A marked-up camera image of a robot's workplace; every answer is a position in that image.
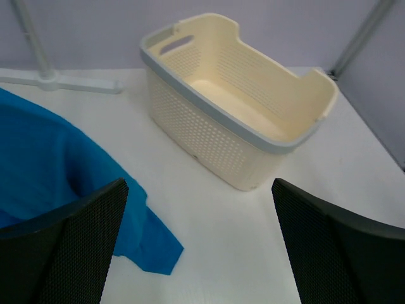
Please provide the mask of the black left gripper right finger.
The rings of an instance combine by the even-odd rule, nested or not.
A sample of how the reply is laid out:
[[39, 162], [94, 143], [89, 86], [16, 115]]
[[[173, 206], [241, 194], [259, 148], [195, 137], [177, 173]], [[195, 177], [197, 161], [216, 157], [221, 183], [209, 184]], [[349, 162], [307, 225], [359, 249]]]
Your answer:
[[272, 195], [301, 303], [404, 303], [404, 229], [286, 180]]

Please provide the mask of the blue t shirt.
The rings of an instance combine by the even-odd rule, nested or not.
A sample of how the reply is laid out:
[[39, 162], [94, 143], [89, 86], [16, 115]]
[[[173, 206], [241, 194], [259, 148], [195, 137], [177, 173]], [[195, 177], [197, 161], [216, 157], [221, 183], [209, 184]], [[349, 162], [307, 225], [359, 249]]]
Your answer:
[[1, 91], [1, 226], [78, 200], [122, 178], [129, 188], [114, 255], [170, 275], [184, 248], [147, 193], [105, 150], [59, 115]]

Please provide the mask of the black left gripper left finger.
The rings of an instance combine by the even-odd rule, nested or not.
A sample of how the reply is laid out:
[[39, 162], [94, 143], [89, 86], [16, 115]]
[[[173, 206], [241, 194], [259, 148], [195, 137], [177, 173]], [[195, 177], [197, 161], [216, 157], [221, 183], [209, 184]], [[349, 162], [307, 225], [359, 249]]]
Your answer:
[[128, 196], [119, 178], [1, 229], [1, 303], [99, 303]]

